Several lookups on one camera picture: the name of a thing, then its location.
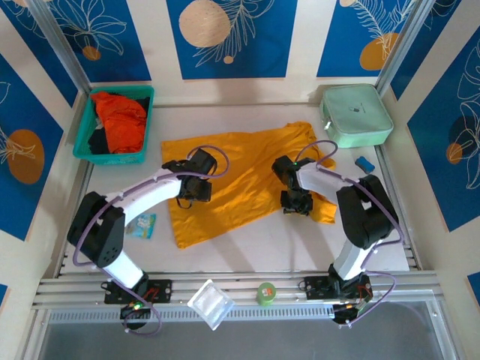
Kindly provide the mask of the teal plastic basket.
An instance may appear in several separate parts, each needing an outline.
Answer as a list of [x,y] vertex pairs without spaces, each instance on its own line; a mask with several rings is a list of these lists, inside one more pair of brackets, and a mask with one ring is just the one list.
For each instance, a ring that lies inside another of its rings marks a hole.
[[[96,127],[95,121],[95,105],[91,96],[97,92],[109,92],[119,95],[125,95],[131,99],[140,99],[150,97],[147,115],[147,125],[145,130],[145,140],[143,148],[140,152],[130,154],[92,154],[89,148],[89,138]],[[79,130],[76,135],[76,142],[73,147],[73,155],[77,158],[84,159],[97,165],[113,165],[113,164],[134,164],[142,163],[145,160],[146,149],[149,137],[149,128],[151,120],[152,104],[155,98],[155,90],[150,85],[124,85],[124,86],[107,86],[91,90],[86,101],[82,119],[79,123]]]

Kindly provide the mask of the black controller board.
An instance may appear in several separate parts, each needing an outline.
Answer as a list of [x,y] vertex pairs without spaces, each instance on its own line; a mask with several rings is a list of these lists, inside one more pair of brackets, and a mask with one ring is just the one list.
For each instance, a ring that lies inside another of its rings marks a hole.
[[370,301],[367,300],[361,300],[356,303],[334,304],[333,321],[340,327],[351,327],[371,310],[371,308],[368,307],[369,302]]
[[151,310],[139,301],[130,303],[120,310],[120,320],[128,331],[141,329],[150,317]]

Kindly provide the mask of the blue snack packet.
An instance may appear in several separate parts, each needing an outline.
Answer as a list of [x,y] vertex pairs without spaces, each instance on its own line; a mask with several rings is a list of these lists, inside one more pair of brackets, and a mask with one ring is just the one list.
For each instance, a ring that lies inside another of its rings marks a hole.
[[127,224],[125,234],[140,239],[150,239],[152,237],[156,219],[156,214],[140,214]]

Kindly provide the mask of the aluminium side rail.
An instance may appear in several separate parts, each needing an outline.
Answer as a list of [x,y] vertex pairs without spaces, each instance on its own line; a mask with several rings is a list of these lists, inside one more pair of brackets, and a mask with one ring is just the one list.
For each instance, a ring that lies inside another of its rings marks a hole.
[[410,229],[404,214],[404,207],[401,203],[400,193],[393,176],[392,167],[386,154],[384,145],[375,146],[376,157],[379,162],[380,172],[385,182],[386,192],[391,199],[394,210],[397,213],[400,228],[403,231],[403,249],[410,270],[420,271],[423,269],[421,261],[417,256],[416,246],[410,236]]
[[92,175],[93,165],[91,165],[86,160],[81,160],[79,162],[79,169],[77,171],[76,177],[73,182],[72,191],[70,193],[70,199],[68,200],[68,213],[65,220],[65,228],[62,233],[61,241],[55,246],[55,262],[51,271],[51,277],[57,278],[62,270],[65,251],[68,248],[67,234],[68,230],[71,227],[71,223],[74,219],[77,209],[82,201],[83,196],[86,193],[86,190],[89,186],[89,181]]

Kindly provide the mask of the clear plastic container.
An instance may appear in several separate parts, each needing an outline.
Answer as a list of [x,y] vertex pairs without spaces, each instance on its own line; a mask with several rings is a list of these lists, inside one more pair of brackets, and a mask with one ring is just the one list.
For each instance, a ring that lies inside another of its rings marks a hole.
[[208,279],[190,298],[187,306],[215,331],[233,309],[235,302],[212,279]]

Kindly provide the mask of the thin aluminium table rail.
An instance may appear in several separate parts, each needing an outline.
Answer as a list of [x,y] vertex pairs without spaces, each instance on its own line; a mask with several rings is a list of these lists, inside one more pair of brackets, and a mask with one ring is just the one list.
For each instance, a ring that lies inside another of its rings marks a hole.
[[185,108],[224,108],[224,107],[313,107],[318,108],[320,103],[240,103],[240,104],[217,104],[217,103],[194,103],[194,104],[164,104],[154,105],[154,110],[160,109],[185,109]]

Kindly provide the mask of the yellow t-shirt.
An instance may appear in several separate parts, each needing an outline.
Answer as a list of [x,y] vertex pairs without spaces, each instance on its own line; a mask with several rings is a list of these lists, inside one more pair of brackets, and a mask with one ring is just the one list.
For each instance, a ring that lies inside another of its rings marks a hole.
[[284,127],[254,133],[232,132],[162,142],[164,162],[185,159],[197,146],[207,145],[220,171],[227,173],[212,180],[209,202],[168,202],[176,245],[185,249],[222,236],[252,221],[280,210],[283,184],[271,169],[283,155],[290,159],[321,160],[334,170],[336,163],[316,145],[311,124],[297,121]]

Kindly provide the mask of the mint green zipper case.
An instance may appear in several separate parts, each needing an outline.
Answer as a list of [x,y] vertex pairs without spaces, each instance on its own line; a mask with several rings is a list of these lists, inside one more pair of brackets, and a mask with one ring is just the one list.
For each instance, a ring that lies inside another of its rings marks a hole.
[[340,148],[382,145],[394,128],[378,91],[371,84],[327,88],[319,111],[328,138]]

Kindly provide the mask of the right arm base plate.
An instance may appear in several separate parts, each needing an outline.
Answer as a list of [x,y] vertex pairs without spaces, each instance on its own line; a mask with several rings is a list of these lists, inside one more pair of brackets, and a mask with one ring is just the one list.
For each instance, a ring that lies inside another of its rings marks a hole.
[[370,278],[361,274],[351,280],[308,276],[303,280],[308,300],[368,300],[373,298]]

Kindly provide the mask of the aluminium frame post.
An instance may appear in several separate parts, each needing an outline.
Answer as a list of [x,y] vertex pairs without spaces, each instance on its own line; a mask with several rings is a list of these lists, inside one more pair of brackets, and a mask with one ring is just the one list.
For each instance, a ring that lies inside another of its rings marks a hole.
[[406,19],[404,27],[394,44],[394,48],[386,59],[385,66],[380,71],[376,81],[375,87],[381,98],[389,89],[393,77],[398,72],[398,68],[404,61],[435,2],[436,0],[415,0],[412,3],[412,12]]
[[92,90],[89,79],[48,4],[44,0],[25,0],[25,3],[77,89],[82,93],[89,94]]

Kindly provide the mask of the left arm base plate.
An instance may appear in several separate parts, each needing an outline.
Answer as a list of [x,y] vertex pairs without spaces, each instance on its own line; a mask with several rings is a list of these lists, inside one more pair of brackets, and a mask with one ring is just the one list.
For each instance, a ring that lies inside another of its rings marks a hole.
[[[166,304],[172,295],[171,280],[141,280],[132,291],[153,304]],[[104,303],[108,305],[126,305],[137,299],[113,282],[104,281],[100,288],[105,292]]]

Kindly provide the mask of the aluminium frame rails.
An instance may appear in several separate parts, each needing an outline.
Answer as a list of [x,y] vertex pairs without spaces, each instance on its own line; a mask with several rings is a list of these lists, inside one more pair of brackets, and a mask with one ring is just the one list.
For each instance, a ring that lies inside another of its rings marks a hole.
[[[171,280],[171,305],[185,306],[190,298],[207,281],[212,280],[237,305],[254,305],[257,288],[263,282],[274,284],[276,302],[289,305],[307,301],[299,284],[307,276],[321,275],[312,271],[294,272],[200,272],[152,273],[154,280]],[[424,296],[442,296],[443,291],[434,271],[394,271],[396,287],[389,295],[391,300],[416,301]],[[42,279],[34,295],[32,308],[53,310],[62,308],[105,308],[101,284],[106,278],[99,273],[66,274],[57,278]]]

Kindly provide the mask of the orange t-shirt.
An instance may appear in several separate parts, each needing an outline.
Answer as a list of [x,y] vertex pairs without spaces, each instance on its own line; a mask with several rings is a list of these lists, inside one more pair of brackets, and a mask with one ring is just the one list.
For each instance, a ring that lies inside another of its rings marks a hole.
[[106,91],[91,99],[106,134],[110,154],[137,153],[143,148],[147,112],[137,101]]

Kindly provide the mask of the blue eraser block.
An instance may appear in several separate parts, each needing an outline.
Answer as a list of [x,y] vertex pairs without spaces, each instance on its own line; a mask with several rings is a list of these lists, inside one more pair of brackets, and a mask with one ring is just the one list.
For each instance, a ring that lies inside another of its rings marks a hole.
[[371,174],[375,170],[375,166],[363,156],[355,160],[355,165],[365,174]]

